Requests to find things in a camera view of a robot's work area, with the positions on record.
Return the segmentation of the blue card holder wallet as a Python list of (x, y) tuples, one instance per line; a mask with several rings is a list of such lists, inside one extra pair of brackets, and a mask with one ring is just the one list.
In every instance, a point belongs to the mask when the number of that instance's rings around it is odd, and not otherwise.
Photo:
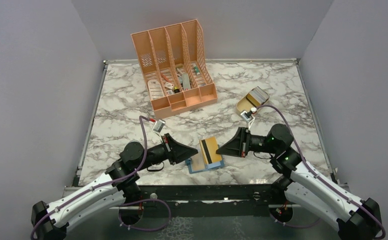
[(196, 154), (186, 159), (185, 164), (188, 167), (189, 174), (195, 174), (195, 173), (206, 172), (214, 169), (223, 168), (224, 160), (214, 162), (214, 163), (205, 163), (202, 155)]

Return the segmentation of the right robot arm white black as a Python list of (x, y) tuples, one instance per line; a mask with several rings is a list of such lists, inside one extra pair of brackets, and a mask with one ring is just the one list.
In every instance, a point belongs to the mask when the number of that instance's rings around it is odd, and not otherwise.
[(383, 236), (380, 208), (320, 174), (290, 145), (294, 138), (284, 124), (275, 124), (267, 136), (239, 127), (235, 136), (216, 152), (244, 158), (249, 152), (271, 154), (273, 168), (282, 176), (270, 190), (271, 199), (298, 204), (330, 225), (342, 240), (376, 240)]

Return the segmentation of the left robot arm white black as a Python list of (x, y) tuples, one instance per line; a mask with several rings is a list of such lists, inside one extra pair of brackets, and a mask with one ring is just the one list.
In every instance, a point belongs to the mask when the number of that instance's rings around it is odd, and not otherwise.
[(138, 141), (129, 142), (119, 159), (91, 183), (60, 200), (34, 204), (31, 239), (63, 240), (76, 221), (114, 203), (135, 204), (141, 197), (136, 184), (139, 171), (164, 161), (176, 165), (197, 153), (197, 149), (175, 141), (168, 133), (160, 144), (148, 149)]

